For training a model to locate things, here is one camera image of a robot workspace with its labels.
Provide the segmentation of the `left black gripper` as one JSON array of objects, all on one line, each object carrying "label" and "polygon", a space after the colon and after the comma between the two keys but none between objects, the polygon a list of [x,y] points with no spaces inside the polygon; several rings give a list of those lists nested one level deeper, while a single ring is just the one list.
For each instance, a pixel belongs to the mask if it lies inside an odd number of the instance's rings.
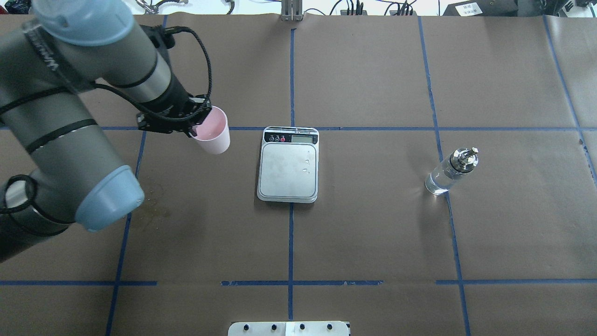
[{"label": "left black gripper", "polygon": [[156,100],[140,105],[137,128],[142,131],[171,134],[180,132],[196,138],[199,124],[209,115],[212,104],[210,96],[183,94],[174,101]]}]

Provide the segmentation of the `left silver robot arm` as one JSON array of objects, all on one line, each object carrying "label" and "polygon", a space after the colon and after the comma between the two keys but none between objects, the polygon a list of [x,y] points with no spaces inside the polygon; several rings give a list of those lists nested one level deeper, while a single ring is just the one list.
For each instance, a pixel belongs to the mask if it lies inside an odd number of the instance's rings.
[{"label": "left silver robot arm", "polygon": [[[80,95],[110,91],[142,131],[196,135],[212,110],[212,66],[191,28],[139,25],[121,0],[34,0],[34,18],[1,37],[1,125],[37,168],[1,185],[1,261],[65,232],[97,232],[145,198]],[[194,36],[208,90],[189,93],[172,69],[174,34]]]}]

